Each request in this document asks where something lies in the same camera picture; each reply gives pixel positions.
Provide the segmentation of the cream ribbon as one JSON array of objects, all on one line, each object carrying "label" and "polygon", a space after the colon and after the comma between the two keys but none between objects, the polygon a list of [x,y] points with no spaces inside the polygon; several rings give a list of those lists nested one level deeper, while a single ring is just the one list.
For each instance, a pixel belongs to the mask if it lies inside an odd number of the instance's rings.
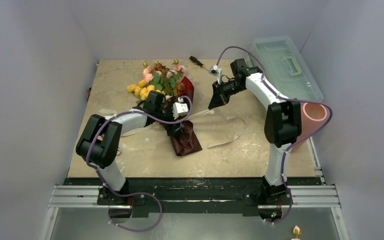
[{"label": "cream ribbon", "polygon": [[[116,116],[112,109],[101,108],[98,113],[104,114],[106,119]],[[189,121],[193,123],[193,130],[206,148],[215,148],[236,141],[247,128],[247,123],[239,116],[225,116],[220,110],[203,110],[190,115]],[[122,130],[121,138],[132,136],[141,132],[161,132],[167,137],[166,130],[160,123],[153,123],[146,127],[129,131]]]}]

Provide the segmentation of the flower bouquet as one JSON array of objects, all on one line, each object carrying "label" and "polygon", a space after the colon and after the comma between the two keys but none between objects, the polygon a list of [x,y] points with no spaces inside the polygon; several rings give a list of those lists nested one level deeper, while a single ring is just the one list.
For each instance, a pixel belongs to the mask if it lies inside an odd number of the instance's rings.
[{"label": "flower bouquet", "polygon": [[[140,101],[137,107],[141,110],[151,109],[150,114],[155,113],[158,119],[160,109],[165,101],[173,102],[180,97],[188,97],[194,100],[195,87],[186,76],[187,69],[177,59],[172,67],[155,61],[153,65],[144,62],[142,80],[137,84],[126,87],[128,93],[134,94]],[[178,157],[184,157],[202,150],[202,146],[194,132],[194,125],[190,120],[183,122],[183,133],[177,136],[168,136],[174,153]]]}]

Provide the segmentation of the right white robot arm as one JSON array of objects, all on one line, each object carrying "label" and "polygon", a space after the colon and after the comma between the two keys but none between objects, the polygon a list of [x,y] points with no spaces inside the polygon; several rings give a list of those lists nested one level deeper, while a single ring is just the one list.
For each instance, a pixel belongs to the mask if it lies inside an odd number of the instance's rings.
[{"label": "right white robot arm", "polygon": [[233,78],[222,81],[222,69],[214,65],[209,69],[216,76],[212,84],[213,95],[208,109],[225,106],[230,97],[244,90],[250,91],[265,107],[264,135],[270,144],[268,167],[262,179],[259,197],[274,203],[286,190],[286,169],[291,146],[302,133],[301,105],[287,100],[264,76],[257,66],[236,59],[230,64]]}]

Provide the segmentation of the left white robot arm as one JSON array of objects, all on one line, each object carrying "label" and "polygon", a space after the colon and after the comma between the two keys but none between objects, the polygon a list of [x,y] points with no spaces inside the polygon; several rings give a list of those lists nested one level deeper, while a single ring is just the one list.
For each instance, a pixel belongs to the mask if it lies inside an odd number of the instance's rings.
[{"label": "left white robot arm", "polygon": [[167,100],[163,93],[150,91],[130,110],[112,116],[93,114],[77,142],[75,152],[95,170],[103,186],[110,190],[109,197],[118,205],[129,197],[128,180],[116,164],[119,142],[127,132],[142,129],[158,122],[169,137],[180,135],[184,121],[190,116],[192,100],[188,96]]}]

